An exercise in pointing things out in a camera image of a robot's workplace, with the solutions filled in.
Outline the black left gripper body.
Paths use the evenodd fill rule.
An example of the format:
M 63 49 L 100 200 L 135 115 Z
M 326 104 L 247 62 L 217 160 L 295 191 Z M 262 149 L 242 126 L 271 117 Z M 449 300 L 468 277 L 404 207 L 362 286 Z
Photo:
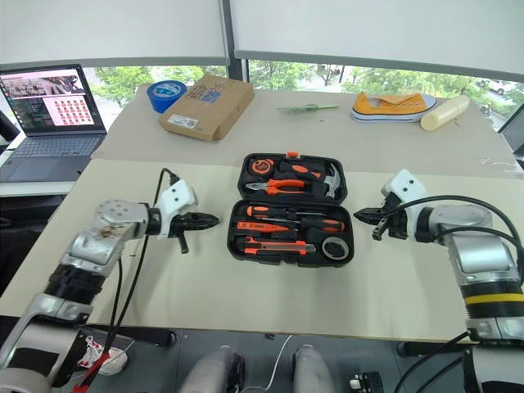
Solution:
M 187 230 L 192 230 L 195 218 L 196 216 L 193 213 L 177 215 L 172 219 L 169 226 L 168 238 L 178 239 L 182 254 L 187 254 L 189 252 L 185 232 Z

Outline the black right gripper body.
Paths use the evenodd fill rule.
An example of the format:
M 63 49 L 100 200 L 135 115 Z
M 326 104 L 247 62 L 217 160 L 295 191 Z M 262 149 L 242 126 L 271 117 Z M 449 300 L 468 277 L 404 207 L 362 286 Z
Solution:
M 402 205 L 403 202 L 395 195 L 389 194 L 384 200 L 381 208 L 375 209 L 375 229 L 372 231 L 372 238 L 381 241 L 382 234 L 388 233 L 389 237 L 406 240 L 408 238 L 407 223 L 408 218 L 405 210 L 387 215 L 388 212 Z

